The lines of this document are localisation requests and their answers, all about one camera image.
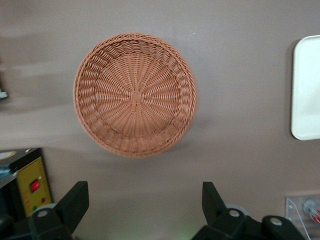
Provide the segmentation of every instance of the white plastic tray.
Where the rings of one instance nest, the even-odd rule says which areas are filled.
[[[320,139],[320,35],[300,40],[293,58],[291,132],[299,140]]]

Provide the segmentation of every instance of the red object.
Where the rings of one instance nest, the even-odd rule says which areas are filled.
[[[30,184],[30,187],[31,187],[31,191],[34,192],[36,191],[37,189],[40,188],[40,182],[39,180],[35,180],[33,183]]]

